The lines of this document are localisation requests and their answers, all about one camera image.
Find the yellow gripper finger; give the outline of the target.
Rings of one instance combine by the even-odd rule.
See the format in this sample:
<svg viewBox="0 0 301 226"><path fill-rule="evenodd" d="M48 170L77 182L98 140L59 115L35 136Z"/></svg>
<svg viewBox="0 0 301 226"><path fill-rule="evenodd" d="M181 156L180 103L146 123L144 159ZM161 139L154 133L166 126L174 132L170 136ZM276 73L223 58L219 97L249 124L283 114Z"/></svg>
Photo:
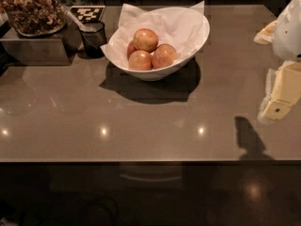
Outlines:
<svg viewBox="0 0 301 226"><path fill-rule="evenodd" d="M277 70L268 70L258 121L272 124L284 119L300 99L301 63L284 61Z"/></svg>
<svg viewBox="0 0 301 226"><path fill-rule="evenodd" d="M254 37L254 41L258 44L270 44L273 40L274 28L277 21L273 21L265 26L260 32Z"/></svg>

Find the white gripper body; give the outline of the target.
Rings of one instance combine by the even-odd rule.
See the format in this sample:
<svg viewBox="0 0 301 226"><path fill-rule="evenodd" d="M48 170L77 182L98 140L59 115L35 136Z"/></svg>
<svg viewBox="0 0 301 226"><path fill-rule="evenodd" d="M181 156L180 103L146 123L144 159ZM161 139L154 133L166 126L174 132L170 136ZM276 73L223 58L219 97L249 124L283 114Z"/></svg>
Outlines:
<svg viewBox="0 0 301 226"><path fill-rule="evenodd" d="M291 0L277 17L272 48L282 60L301 60L301 0Z"/></svg>

